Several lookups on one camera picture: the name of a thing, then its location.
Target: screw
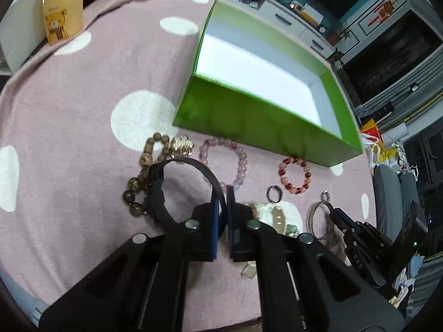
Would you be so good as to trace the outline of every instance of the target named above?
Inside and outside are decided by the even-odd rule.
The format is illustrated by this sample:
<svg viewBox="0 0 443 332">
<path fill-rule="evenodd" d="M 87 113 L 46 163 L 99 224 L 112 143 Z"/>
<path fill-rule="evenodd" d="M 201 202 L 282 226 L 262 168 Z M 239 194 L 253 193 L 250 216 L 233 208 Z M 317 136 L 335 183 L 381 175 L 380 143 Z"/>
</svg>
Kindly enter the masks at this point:
<svg viewBox="0 0 443 332">
<path fill-rule="evenodd" d="M 260 228 L 260 222 L 257 221 L 256 219 L 250 219 L 247 223 L 247 226 L 251 230 L 258 230 Z"/>
<path fill-rule="evenodd" d="M 198 222 L 196 219 L 189 219 L 185 222 L 185 226 L 190 230 L 195 230 L 196 228 L 199 228 L 200 222 Z"/>
<path fill-rule="evenodd" d="M 298 236 L 301 242 L 305 243 L 306 245 L 309 245 L 313 243 L 314 237 L 309 233 L 302 233 Z"/>
</svg>

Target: cloth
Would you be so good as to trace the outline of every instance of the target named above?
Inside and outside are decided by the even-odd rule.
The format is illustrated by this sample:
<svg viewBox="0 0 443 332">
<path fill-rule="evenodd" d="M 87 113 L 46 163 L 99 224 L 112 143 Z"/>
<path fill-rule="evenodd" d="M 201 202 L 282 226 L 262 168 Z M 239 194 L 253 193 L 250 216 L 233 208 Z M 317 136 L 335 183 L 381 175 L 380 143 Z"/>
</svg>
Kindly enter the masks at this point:
<svg viewBox="0 0 443 332">
<path fill-rule="evenodd" d="M 400 285 L 409 287 L 413 286 L 415 282 L 415 278 L 408 278 L 408 275 L 406 274 L 406 267 L 402 270 L 400 274 Z"/>
<path fill-rule="evenodd" d="M 409 291 L 408 287 L 406 287 L 404 285 L 400 285 L 400 291 L 399 291 L 399 293 L 397 295 L 397 299 L 398 299 L 399 303 L 401 303 L 404 300 L 404 298 L 408 294 L 408 291 Z"/>
<path fill-rule="evenodd" d="M 411 318 L 414 309 L 414 300 L 412 297 L 409 297 L 408 305 L 406 307 L 406 322 L 409 323 L 408 318 Z"/>
<path fill-rule="evenodd" d="M 424 256 L 413 256 L 408 266 L 408 279 L 417 277 L 418 271 L 423 265 Z"/>
<path fill-rule="evenodd" d="M 417 182 L 415 176 L 409 172 L 400 176 L 401 205 L 403 208 L 403 222 L 411 208 L 412 201 L 420 205 L 418 198 Z"/>
<path fill-rule="evenodd" d="M 406 296 L 402 299 L 400 302 L 400 305 L 398 306 L 398 310 L 402 313 L 403 317 L 406 318 L 406 316 L 412 313 L 412 302 L 411 302 L 411 293 L 413 291 L 413 286 L 409 286 L 407 289 Z"/>
<path fill-rule="evenodd" d="M 324 240 L 323 244 L 325 247 L 331 251 L 334 255 L 336 255 L 345 265 L 348 267 L 351 266 L 351 261 L 345 253 L 345 242 L 343 241 L 343 233 L 337 228 L 334 227 L 329 237 Z"/>
<path fill-rule="evenodd" d="M 43 47 L 3 89 L 0 261 L 35 298 L 52 304 L 133 234 L 163 233 L 149 218 L 132 217 L 121 195 L 139 173 L 141 151 L 154 132 L 188 135 L 196 146 L 193 156 L 208 137 L 174 127 L 172 119 L 212 3 L 96 0 L 83 13 L 82 34 Z M 236 200 L 266 201 L 267 188 L 280 184 L 276 171 L 284 156 L 244 150 L 248 170 Z M 209 167 L 220 181 L 234 180 L 237 166 L 235 153 L 211 148 Z M 333 168 L 310 166 L 309 189 L 283 195 L 304 224 L 311 204 L 328 190 L 334 206 L 375 225 L 365 155 Z M 288 173 L 302 183 L 299 166 Z M 203 175 L 180 164 L 166 167 L 163 190 L 177 221 L 211 195 Z M 316 217 L 315 228 L 324 232 L 324 219 Z M 183 331 L 261 315 L 256 279 L 243 277 L 242 268 L 230 261 L 223 241 L 216 261 L 190 264 Z"/>
<path fill-rule="evenodd" d="M 17 305 L 29 317 L 29 319 L 38 327 L 38 321 L 45 309 L 48 307 L 43 301 L 32 297 L 28 292 L 21 288 L 5 270 L 0 268 L 0 278 L 16 301 Z"/>
</svg>

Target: drawer handle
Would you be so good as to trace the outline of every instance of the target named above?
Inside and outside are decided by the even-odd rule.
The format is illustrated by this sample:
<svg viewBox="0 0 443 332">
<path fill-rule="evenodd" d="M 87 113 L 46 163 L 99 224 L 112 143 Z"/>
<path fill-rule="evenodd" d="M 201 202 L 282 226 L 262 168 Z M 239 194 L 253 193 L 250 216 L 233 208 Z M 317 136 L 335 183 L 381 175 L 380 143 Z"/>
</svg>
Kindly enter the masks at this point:
<svg viewBox="0 0 443 332">
<path fill-rule="evenodd" d="M 282 21 L 282 23 L 284 23 L 284 24 L 287 24 L 287 25 L 289 25 L 289 26 L 292 25 L 291 22 L 287 21 L 287 19 L 284 19 L 282 16 L 280 16 L 280 15 L 278 15 L 278 14 L 275 14 L 275 17 L 277 17 L 277 20 Z"/>
<path fill-rule="evenodd" d="M 318 42 L 316 42 L 315 40 L 312 40 L 312 43 L 314 44 L 314 46 L 316 47 L 316 48 L 319 48 L 320 50 L 324 50 L 324 48 L 322 47 L 322 46 L 320 46 L 319 44 L 318 44 Z"/>
</svg>

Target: gray chair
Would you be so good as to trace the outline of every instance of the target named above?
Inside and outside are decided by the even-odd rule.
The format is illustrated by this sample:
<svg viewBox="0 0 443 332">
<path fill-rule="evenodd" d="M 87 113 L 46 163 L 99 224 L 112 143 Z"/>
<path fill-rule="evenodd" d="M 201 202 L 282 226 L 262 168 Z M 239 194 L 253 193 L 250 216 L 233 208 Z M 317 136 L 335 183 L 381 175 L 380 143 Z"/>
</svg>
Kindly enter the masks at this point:
<svg viewBox="0 0 443 332">
<path fill-rule="evenodd" d="M 415 177 L 406 173 L 400 178 L 388 166 L 374 170 L 377 228 L 394 241 L 399 234 L 412 201 L 419 204 Z"/>
</svg>

